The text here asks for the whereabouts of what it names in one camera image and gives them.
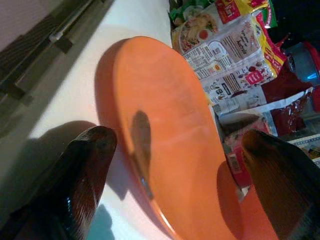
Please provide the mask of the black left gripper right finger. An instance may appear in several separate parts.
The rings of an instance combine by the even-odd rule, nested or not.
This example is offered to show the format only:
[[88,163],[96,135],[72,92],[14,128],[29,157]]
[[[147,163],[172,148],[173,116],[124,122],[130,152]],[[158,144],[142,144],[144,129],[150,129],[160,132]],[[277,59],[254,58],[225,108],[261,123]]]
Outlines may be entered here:
[[297,146],[259,130],[241,140],[244,164],[280,240],[320,238],[320,169]]

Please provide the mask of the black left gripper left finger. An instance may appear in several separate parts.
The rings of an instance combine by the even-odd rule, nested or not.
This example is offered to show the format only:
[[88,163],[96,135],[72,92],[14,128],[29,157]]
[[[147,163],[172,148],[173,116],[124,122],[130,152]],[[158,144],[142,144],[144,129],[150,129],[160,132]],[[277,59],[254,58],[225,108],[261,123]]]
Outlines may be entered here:
[[113,129],[94,126],[73,139],[37,185],[31,200],[10,214],[2,240],[84,240],[117,147]]

